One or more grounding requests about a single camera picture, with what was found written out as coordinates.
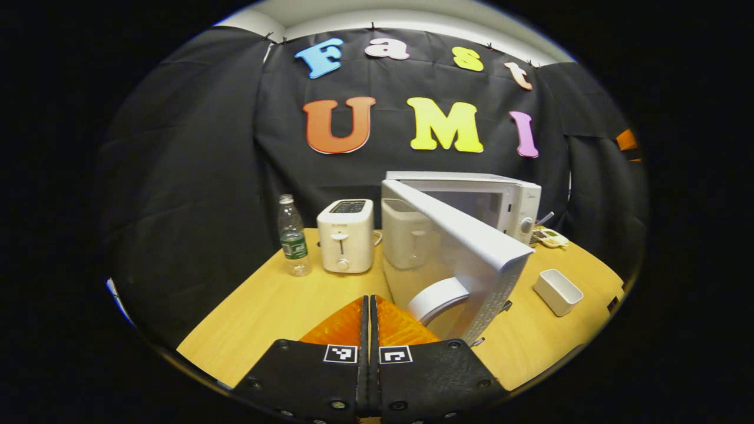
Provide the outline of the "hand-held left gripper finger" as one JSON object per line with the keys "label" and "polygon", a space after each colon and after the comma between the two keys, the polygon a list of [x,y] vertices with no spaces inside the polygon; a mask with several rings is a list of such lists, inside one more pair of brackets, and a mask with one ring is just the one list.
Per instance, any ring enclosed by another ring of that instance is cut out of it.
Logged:
{"label": "hand-held left gripper finger", "polygon": [[275,340],[233,397],[283,423],[358,423],[368,409],[369,297],[356,301],[356,343]]}
{"label": "hand-held left gripper finger", "polygon": [[386,320],[369,298],[368,412],[382,423],[463,423],[508,396],[464,340],[380,346]]}

